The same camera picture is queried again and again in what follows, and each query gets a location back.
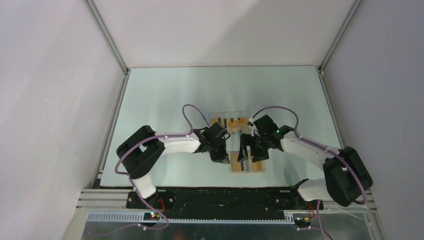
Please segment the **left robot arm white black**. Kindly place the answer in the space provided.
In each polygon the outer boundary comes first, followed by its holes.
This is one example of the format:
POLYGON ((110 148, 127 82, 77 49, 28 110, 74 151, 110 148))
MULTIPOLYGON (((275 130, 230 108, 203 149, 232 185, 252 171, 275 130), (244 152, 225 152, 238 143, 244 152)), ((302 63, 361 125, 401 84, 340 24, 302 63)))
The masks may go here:
POLYGON ((191 129, 188 133, 157 134, 149 125, 144 125, 124 141, 116 150, 119 160, 115 172, 126 175, 138 201, 145 208, 153 208, 158 194, 150 171, 163 155, 175 153, 208 153, 214 163, 229 163, 226 141, 231 137, 219 122, 211 126, 191 129))

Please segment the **clear plastic card box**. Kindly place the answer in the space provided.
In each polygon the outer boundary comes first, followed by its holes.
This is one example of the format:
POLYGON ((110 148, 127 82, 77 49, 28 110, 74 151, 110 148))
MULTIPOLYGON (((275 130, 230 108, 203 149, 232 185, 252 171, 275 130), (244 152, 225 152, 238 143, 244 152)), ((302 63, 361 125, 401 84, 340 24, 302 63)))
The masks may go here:
POLYGON ((230 134, 249 134, 251 131, 248 126, 251 117, 248 110, 210 112, 208 117, 211 125, 219 122, 230 134))

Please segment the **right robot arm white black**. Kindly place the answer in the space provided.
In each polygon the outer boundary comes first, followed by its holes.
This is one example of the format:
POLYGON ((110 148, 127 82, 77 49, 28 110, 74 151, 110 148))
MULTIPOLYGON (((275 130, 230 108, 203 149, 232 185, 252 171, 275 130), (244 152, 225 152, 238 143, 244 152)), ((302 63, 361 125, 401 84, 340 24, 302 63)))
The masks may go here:
POLYGON ((331 201, 343 207, 352 203, 365 204, 366 191, 374 182, 359 153, 350 146, 342 149, 323 145, 300 135, 293 127, 281 127, 267 114, 250 118, 250 132, 240 136, 239 156, 243 162, 268 160, 269 150, 295 155, 313 164, 324 174, 320 179, 303 179, 291 188, 291 204, 304 209, 311 201, 331 201))

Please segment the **orange credit card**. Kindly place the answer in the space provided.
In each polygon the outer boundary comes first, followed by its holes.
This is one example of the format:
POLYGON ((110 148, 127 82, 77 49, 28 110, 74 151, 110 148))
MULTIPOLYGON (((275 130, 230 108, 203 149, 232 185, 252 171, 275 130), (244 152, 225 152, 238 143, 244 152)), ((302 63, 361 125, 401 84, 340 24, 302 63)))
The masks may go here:
POLYGON ((244 171, 244 164, 238 161, 238 157, 239 154, 235 152, 229 155, 231 173, 241 173, 244 171))
POLYGON ((249 171, 254 173, 264 172, 265 168, 261 161, 253 162, 251 159, 248 161, 249 171))

